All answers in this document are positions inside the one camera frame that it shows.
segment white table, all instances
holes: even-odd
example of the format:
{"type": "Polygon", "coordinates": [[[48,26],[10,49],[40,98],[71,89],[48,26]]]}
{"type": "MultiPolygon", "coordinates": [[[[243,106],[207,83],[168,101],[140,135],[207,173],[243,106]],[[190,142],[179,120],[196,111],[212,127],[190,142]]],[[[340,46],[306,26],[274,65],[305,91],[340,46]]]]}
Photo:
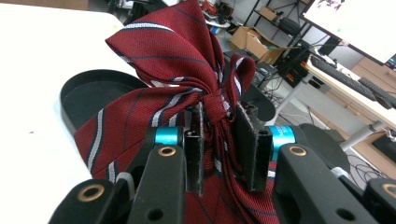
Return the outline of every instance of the white table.
{"type": "MultiPolygon", "coordinates": [[[[352,71],[349,71],[345,67],[342,67],[342,65],[338,66],[341,66],[343,73],[349,74],[350,77],[355,80],[359,80],[360,77],[358,75],[354,74],[352,71]]],[[[314,74],[332,89],[339,91],[351,101],[356,103],[356,105],[360,106],[363,110],[371,113],[375,118],[377,118],[374,123],[371,123],[363,127],[362,129],[357,130],[352,136],[350,136],[345,142],[343,142],[340,145],[343,150],[347,150],[350,147],[353,147],[355,144],[364,140],[372,133],[375,133],[386,126],[396,129],[396,109],[386,109],[380,103],[372,101],[367,97],[361,95],[360,93],[350,89],[348,86],[339,82],[335,78],[330,77],[329,75],[317,69],[314,65],[312,65],[310,60],[308,60],[308,62],[306,63],[306,67],[308,68],[310,73],[314,74]]]]}
{"type": "Polygon", "coordinates": [[[0,4],[0,223],[47,223],[91,178],[60,110],[70,77],[135,71],[105,43],[122,28],[106,13],[0,4]]]}
{"type": "MultiPolygon", "coordinates": [[[[303,78],[303,80],[296,87],[294,87],[294,89],[286,96],[281,104],[276,107],[276,116],[272,120],[266,122],[266,125],[273,125],[278,114],[285,107],[285,105],[288,104],[293,98],[295,98],[302,91],[302,89],[306,88],[308,81],[313,76],[315,76],[322,80],[330,88],[339,91],[340,93],[345,95],[345,97],[356,103],[356,105],[360,106],[363,110],[368,111],[377,118],[377,121],[372,124],[363,126],[360,130],[356,130],[356,132],[354,132],[345,142],[343,142],[340,145],[343,150],[348,150],[350,147],[353,147],[355,144],[364,140],[370,134],[375,133],[383,127],[389,126],[393,129],[396,129],[396,109],[386,109],[378,102],[371,101],[365,96],[357,93],[356,91],[353,91],[348,86],[318,70],[314,65],[312,65],[310,58],[306,62],[306,68],[308,69],[308,75],[303,78]]],[[[345,67],[342,67],[342,69],[343,72],[349,74],[351,78],[355,80],[358,80],[360,78],[353,72],[347,70],[345,67]]],[[[328,108],[328,113],[333,113],[331,107],[328,108]]]]}

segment keyboard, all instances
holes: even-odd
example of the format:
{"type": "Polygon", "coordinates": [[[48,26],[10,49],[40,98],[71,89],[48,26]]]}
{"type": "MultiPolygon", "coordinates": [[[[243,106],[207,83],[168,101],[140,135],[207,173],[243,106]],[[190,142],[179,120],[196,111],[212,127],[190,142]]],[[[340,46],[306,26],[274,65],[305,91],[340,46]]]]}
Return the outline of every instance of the keyboard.
{"type": "Polygon", "coordinates": [[[311,63],[314,65],[318,70],[326,73],[327,75],[335,78],[339,82],[343,83],[344,85],[348,86],[350,89],[360,93],[361,95],[365,96],[366,98],[376,101],[375,95],[373,92],[368,89],[367,87],[363,86],[359,81],[354,80],[353,78],[345,75],[344,73],[338,71],[335,67],[329,65],[325,61],[311,56],[311,63]]]}
{"type": "Polygon", "coordinates": [[[377,94],[380,97],[384,98],[385,100],[389,101],[392,104],[392,107],[396,108],[396,98],[394,96],[390,95],[387,91],[382,90],[380,87],[375,85],[372,81],[370,81],[366,77],[361,77],[359,79],[359,83],[361,83],[361,85],[367,87],[374,94],[377,94]]]}

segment floor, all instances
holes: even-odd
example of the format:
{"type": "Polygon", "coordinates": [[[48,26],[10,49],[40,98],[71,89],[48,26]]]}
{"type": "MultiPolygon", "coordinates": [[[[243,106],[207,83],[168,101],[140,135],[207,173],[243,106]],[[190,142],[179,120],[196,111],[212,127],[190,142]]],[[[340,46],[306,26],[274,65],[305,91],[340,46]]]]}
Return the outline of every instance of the floor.
{"type": "MultiPolygon", "coordinates": [[[[90,0],[88,10],[107,12],[108,4],[105,0],[90,0]]],[[[115,14],[115,16],[117,16],[121,22],[124,22],[127,14],[128,9],[123,9],[120,15],[115,14]]],[[[218,33],[218,38],[220,39],[227,39],[229,37],[230,35],[226,32],[218,33]]],[[[278,105],[289,93],[290,86],[285,83],[282,78],[275,78],[270,81],[262,91],[265,92],[269,98],[273,99],[275,105],[278,105]]],[[[288,104],[284,107],[276,120],[276,125],[299,125],[301,123],[313,123],[320,129],[329,129],[325,123],[311,113],[306,105],[294,100],[292,104],[288,104]]],[[[348,150],[346,155],[351,168],[349,178],[361,189],[365,188],[367,181],[371,178],[384,176],[353,149],[348,150]]]]}

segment screw hole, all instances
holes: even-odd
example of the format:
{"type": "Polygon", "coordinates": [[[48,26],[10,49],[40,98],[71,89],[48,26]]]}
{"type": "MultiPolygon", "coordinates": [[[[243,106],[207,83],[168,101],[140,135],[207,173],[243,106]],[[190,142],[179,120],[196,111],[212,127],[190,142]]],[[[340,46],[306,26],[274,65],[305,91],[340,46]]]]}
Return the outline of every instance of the screw hole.
{"type": "Polygon", "coordinates": [[[290,152],[296,156],[305,156],[306,155],[306,150],[303,149],[302,147],[290,147],[289,148],[290,152]]]}
{"type": "Polygon", "coordinates": [[[268,132],[265,130],[259,130],[259,134],[268,134],[268,132]]]}
{"type": "Polygon", "coordinates": [[[167,157],[167,156],[173,156],[176,153],[176,150],[174,147],[162,147],[158,150],[158,153],[161,156],[167,157]]]}
{"type": "Polygon", "coordinates": [[[383,184],[382,188],[384,189],[384,191],[392,196],[393,198],[396,199],[396,185],[394,184],[383,184]]]}
{"type": "Polygon", "coordinates": [[[148,211],[148,220],[150,221],[158,221],[163,218],[163,210],[159,208],[153,208],[148,211]]]}
{"type": "Polygon", "coordinates": [[[355,220],[355,216],[348,210],[344,208],[339,208],[337,209],[337,215],[340,216],[341,218],[348,220],[348,221],[353,221],[355,220]]]}
{"type": "Polygon", "coordinates": [[[78,193],[78,199],[87,203],[98,199],[105,192],[105,187],[99,184],[89,185],[81,189],[78,193]]]}

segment red striped necktie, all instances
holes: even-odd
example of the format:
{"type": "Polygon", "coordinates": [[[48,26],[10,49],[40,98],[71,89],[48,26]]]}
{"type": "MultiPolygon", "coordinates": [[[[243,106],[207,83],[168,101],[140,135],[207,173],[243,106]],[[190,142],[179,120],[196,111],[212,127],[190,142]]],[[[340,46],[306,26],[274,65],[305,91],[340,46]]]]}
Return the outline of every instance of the red striped necktie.
{"type": "Polygon", "coordinates": [[[187,193],[187,223],[277,223],[270,199],[273,179],[258,193],[249,192],[235,175],[240,165],[231,132],[234,111],[255,64],[234,55],[224,80],[222,50],[198,1],[148,14],[106,42],[147,84],[174,86],[126,93],[76,131],[78,150],[92,176],[114,181],[142,146],[149,127],[183,125],[185,108],[202,102],[210,123],[205,126],[205,192],[187,193]]]}

